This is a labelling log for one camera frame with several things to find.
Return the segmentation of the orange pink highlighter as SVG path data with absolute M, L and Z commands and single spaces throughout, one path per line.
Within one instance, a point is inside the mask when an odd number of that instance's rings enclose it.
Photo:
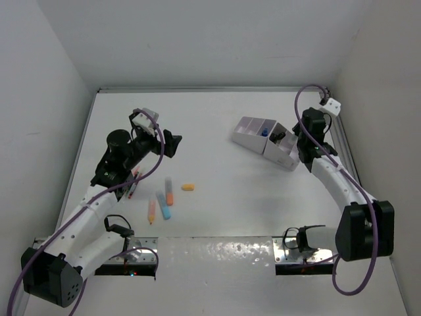
M 156 217 L 156 204 L 157 201 L 155 198 L 151 197 L 149 199 L 149 203 L 148 203 L 148 212 L 147 212 L 147 219 L 149 221 L 149 224 L 152 225 L 155 221 L 155 217 Z

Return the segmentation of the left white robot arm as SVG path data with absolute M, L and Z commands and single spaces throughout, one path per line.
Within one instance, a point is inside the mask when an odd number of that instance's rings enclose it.
M 130 228 L 106 223 L 112 208 L 135 182 L 133 168 L 149 153 L 172 158 L 182 140 L 169 130 L 123 129 L 107 136 L 107 149 L 81 203 L 38 249 L 21 257 L 22 283 L 28 294 L 68 307 L 84 281 L 111 257 L 124 251 Z

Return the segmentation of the small black scissors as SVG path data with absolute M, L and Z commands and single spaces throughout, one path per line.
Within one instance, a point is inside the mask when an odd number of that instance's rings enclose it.
M 277 134 L 271 133 L 269 140 L 273 144 L 279 144 L 285 138 L 285 136 L 286 136 L 285 132 L 279 132 Z

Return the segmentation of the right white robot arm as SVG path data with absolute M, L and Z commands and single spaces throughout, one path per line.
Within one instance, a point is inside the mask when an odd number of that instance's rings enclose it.
M 340 168 L 337 152 L 324 141 L 326 121 L 322 111 L 312 107 L 305 110 L 301 122 L 318 143 L 314 144 L 297 123 L 293 132 L 298 137 L 299 159 L 323 183 L 342 215 L 333 236 L 329 232 L 321 232 L 322 225 L 301 227 L 297 233 L 298 250 L 330 248 L 347 262 L 370 258 L 374 245 L 374 223 L 369 207 L 373 207 L 378 228 L 377 256 L 390 256 L 394 248 L 395 212 L 392 204 L 379 201 L 356 188 L 349 173 Z

